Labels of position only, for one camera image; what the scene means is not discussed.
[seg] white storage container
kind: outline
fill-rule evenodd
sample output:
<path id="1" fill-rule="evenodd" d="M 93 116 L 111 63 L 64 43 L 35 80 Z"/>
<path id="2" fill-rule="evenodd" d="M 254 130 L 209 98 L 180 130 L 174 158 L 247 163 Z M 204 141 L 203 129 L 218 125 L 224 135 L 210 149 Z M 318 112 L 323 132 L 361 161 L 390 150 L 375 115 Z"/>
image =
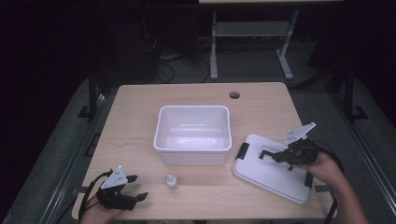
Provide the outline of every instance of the white storage container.
<path id="1" fill-rule="evenodd" d="M 164 106 L 153 145 L 166 165 L 223 165 L 232 146 L 230 112 L 223 105 Z"/>

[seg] hole in table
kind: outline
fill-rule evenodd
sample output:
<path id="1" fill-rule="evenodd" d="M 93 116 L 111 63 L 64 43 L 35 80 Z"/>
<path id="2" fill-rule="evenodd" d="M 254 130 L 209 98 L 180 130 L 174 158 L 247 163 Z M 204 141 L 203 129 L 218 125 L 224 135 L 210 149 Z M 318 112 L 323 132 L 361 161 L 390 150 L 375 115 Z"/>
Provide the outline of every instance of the hole in table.
<path id="1" fill-rule="evenodd" d="M 241 94 L 239 94 L 237 91 L 232 91 L 229 95 L 232 99 L 238 99 L 241 96 Z"/>

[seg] human hand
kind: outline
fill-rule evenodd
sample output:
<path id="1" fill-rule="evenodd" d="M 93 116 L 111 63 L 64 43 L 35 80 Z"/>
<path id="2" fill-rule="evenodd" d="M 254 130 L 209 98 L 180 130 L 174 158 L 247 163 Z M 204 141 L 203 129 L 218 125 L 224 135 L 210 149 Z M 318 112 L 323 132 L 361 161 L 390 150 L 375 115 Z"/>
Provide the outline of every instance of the human hand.
<path id="1" fill-rule="evenodd" d="M 338 164 L 324 152 L 319 152 L 317 160 L 314 163 L 300 165 L 299 167 L 307 170 L 315 178 L 330 186 L 347 181 Z"/>
<path id="2" fill-rule="evenodd" d="M 81 224 L 105 224 L 124 211 L 104 208 L 96 195 L 87 201 L 85 209 Z"/>

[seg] metal frame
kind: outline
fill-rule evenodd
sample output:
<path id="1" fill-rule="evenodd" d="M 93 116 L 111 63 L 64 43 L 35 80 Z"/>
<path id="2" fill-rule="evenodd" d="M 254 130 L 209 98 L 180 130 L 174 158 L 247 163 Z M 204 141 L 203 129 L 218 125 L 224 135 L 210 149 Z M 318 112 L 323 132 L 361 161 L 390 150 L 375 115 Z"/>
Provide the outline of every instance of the metal frame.
<path id="1" fill-rule="evenodd" d="M 97 101 L 95 101 L 95 114 L 91 114 L 92 121 L 87 122 L 87 126 L 85 126 L 84 135 L 81 136 L 81 139 L 78 142 L 76 149 L 73 151 L 71 159 L 67 166 L 64 169 L 64 173 L 60 179 L 60 182 L 56 186 L 55 190 L 52 192 L 51 198 L 49 200 L 49 204 L 40 218 L 39 223 L 54 223 L 56 220 L 56 216 L 58 215 L 58 208 L 61 206 L 62 201 L 64 200 L 64 196 L 66 194 L 66 190 L 68 188 L 69 181 L 73 178 L 73 171 L 78 163 L 78 157 L 81 153 L 83 153 L 83 148 L 87 148 L 90 144 L 92 136 L 95 135 L 94 130 L 100 118 L 100 114 L 102 114 L 102 109 L 104 104 L 106 103 L 105 97 L 100 94 Z"/>
<path id="2" fill-rule="evenodd" d="M 375 159 L 375 156 L 371 152 L 370 147 L 364 141 L 362 134 L 358 127 L 355 125 L 352 119 L 351 112 L 347 112 L 346 107 L 350 107 L 352 105 L 346 105 L 345 102 L 342 102 L 341 99 L 336 94 L 331 94 L 332 101 L 339 110 L 340 117 L 344 120 L 346 126 L 348 127 L 349 131 L 351 132 L 356 144 L 358 145 L 359 149 L 361 150 L 361 154 L 363 159 L 365 160 L 369 171 L 372 173 L 372 176 L 378 185 L 379 189 L 381 190 L 382 194 L 384 195 L 385 200 L 387 201 L 389 208 L 392 210 L 393 214 L 396 216 L 396 189 L 390 184 L 387 176 L 385 175 L 384 171 L 382 170 L 381 166 L 379 165 L 378 161 Z"/>
<path id="3" fill-rule="evenodd" d="M 297 21 L 299 10 L 294 10 L 289 21 L 244 21 L 227 22 L 217 21 L 216 11 L 213 11 L 212 20 L 212 46 L 210 51 L 210 78 L 217 80 L 218 62 L 216 58 L 216 37 L 217 36 L 283 36 L 285 41 L 280 49 L 276 50 L 280 66 L 287 80 L 293 79 L 286 52 L 289 47 L 294 25 Z"/>

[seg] small white bottle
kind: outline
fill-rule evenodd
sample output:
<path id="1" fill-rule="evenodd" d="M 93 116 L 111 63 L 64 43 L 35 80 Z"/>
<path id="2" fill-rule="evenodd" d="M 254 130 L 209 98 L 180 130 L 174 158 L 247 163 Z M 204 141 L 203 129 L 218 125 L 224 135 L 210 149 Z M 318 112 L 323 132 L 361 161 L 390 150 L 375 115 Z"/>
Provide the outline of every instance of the small white bottle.
<path id="1" fill-rule="evenodd" d="M 166 179 L 166 183 L 168 184 L 169 189 L 177 189 L 177 179 L 173 175 L 168 176 L 168 178 Z"/>

